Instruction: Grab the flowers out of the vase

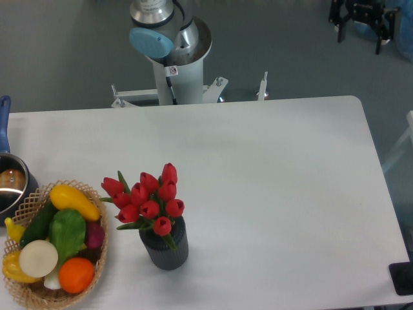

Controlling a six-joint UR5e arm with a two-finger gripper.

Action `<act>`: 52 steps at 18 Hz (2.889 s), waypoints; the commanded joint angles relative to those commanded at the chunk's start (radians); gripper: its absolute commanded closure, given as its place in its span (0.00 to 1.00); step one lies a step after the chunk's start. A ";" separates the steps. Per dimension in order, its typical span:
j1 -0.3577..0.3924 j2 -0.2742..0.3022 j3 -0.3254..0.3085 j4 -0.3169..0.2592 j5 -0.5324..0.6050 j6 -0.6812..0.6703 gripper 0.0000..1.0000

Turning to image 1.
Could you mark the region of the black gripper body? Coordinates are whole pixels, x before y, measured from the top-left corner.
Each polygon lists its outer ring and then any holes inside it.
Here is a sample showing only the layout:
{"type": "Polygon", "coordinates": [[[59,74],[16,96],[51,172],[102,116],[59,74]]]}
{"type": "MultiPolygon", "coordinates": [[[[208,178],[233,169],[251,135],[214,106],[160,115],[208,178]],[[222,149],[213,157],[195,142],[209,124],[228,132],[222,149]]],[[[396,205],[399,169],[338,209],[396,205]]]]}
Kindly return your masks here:
{"type": "Polygon", "coordinates": [[[385,25],[384,9],[385,1],[345,1],[347,14],[345,21],[353,20],[358,23],[376,28],[385,25]]]}

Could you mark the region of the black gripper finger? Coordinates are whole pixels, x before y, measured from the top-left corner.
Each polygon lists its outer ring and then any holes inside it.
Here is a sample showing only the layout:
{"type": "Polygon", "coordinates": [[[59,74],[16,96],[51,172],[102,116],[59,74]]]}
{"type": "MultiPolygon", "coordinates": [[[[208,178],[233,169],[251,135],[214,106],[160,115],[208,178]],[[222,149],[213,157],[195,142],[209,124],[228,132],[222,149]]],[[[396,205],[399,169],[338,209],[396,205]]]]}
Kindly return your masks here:
{"type": "Polygon", "coordinates": [[[377,35],[375,54],[380,53],[381,47],[394,40],[399,35],[401,24],[401,8],[384,8],[376,21],[377,35]]]}
{"type": "Polygon", "coordinates": [[[337,32],[337,42],[341,43],[346,38],[348,16],[341,15],[342,6],[345,4],[344,0],[331,0],[328,21],[332,23],[337,32]]]}

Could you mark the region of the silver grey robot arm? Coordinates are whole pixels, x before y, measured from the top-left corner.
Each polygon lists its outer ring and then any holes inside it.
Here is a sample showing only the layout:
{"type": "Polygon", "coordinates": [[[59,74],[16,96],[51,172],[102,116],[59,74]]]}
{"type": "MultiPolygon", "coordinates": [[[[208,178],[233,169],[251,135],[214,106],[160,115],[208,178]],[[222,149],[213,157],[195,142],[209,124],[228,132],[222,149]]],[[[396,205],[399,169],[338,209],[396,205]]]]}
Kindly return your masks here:
{"type": "MultiPolygon", "coordinates": [[[[132,1],[130,30],[132,46],[158,62],[190,58],[201,43],[195,25],[193,1],[132,1]]],[[[384,1],[331,1],[328,22],[337,32],[337,41],[345,39],[349,21],[361,25],[376,40],[375,54],[399,35],[402,8],[387,7],[384,1]]]]}

